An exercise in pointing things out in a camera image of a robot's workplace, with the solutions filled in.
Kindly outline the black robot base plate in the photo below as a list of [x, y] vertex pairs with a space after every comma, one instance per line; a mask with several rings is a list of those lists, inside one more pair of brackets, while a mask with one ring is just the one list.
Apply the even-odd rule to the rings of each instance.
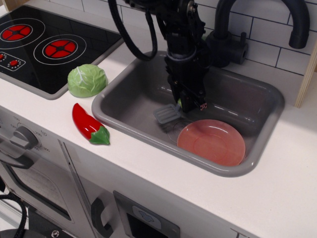
[[22, 212], [11, 207], [0, 209], [0, 236], [2, 238], [72, 238], [62, 228], [38, 215], [35, 211], [27, 211], [23, 230]]

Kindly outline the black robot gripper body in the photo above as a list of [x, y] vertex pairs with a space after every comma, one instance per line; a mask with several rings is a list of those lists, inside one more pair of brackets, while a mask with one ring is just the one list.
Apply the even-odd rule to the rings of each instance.
[[182, 85], [183, 90], [195, 95], [196, 97], [205, 97], [206, 90], [204, 86], [204, 76], [208, 73], [209, 67], [202, 66], [198, 57], [190, 60], [173, 59], [169, 54], [164, 58], [166, 62], [166, 71], [168, 72], [168, 82]]

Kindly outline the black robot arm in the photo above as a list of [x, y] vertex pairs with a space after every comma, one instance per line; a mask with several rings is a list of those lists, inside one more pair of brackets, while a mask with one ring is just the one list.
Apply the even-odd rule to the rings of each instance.
[[202, 39], [205, 23], [199, 18], [198, 5], [193, 0], [127, 0], [126, 4], [156, 16], [167, 42], [164, 60], [168, 82], [183, 112], [206, 109], [203, 78], [212, 56]]

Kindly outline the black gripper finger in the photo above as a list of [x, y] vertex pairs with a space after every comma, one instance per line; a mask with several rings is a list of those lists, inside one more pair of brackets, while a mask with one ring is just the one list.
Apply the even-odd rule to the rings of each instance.
[[183, 92], [183, 87], [182, 85], [178, 85], [178, 84], [173, 84], [171, 86], [172, 89], [172, 93], [174, 96], [174, 99], [176, 102], [181, 101], [182, 100], [182, 92]]
[[203, 97], [196, 97], [186, 91], [181, 92], [181, 104], [182, 111], [185, 113], [188, 113], [195, 108], [201, 111], [207, 108], [207, 103]]

